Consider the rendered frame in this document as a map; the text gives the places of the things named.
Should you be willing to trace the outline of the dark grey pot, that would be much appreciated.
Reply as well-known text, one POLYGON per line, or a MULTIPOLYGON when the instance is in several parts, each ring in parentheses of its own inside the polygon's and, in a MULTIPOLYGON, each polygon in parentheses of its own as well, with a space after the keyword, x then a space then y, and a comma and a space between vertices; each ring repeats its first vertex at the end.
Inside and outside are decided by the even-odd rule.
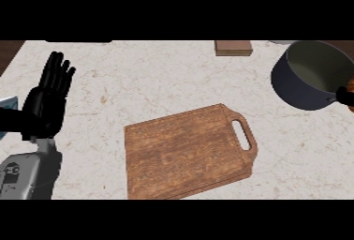
POLYGON ((314 111, 336 100, 340 86, 347 90, 354 78, 354 60, 319 40, 297 40, 287 47, 271 70, 277 96, 294 108, 314 111))

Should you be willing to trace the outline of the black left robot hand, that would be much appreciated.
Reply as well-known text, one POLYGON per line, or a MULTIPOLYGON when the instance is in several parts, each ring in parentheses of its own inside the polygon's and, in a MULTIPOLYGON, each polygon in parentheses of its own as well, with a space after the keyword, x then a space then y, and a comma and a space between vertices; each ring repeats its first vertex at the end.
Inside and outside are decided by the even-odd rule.
POLYGON ((51 52, 38 86, 29 91, 22 110, 0 108, 0 132, 19 132, 23 141, 54 137, 61 128, 75 71, 63 53, 51 52))

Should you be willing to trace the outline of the brown wooden cutting board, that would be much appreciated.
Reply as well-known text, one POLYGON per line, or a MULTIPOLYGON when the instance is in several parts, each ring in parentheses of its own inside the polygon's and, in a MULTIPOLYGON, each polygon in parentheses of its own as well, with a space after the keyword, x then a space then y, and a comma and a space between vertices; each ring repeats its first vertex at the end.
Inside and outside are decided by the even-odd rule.
POLYGON ((255 137, 215 104, 123 128, 126 197, 181 199, 252 175, 255 137))

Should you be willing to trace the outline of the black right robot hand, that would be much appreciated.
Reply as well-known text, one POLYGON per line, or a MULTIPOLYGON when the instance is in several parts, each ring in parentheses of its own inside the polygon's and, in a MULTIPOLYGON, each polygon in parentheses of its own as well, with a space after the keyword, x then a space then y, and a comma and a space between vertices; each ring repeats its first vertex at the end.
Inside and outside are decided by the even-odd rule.
POLYGON ((336 100, 340 102, 340 104, 354 107, 354 93, 347 92, 343 86, 337 88, 336 100))

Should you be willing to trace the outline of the pale blue object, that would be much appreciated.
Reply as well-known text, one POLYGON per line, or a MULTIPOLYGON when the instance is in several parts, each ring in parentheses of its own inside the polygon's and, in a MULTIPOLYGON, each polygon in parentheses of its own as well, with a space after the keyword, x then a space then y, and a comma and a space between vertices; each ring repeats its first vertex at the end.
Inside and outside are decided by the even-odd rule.
MULTIPOLYGON (((17 109, 17 96, 0 98, 0 108, 17 109)), ((0 132, 0 140, 4 138, 5 132, 0 132)))

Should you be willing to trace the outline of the brown wooden block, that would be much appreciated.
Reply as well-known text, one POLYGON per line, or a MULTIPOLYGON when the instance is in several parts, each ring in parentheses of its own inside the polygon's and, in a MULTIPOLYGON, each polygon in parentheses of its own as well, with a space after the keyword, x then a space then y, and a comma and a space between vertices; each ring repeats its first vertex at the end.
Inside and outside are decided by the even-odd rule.
POLYGON ((213 49, 216 56, 249 56, 253 52, 249 40, 215 40, 213 49))

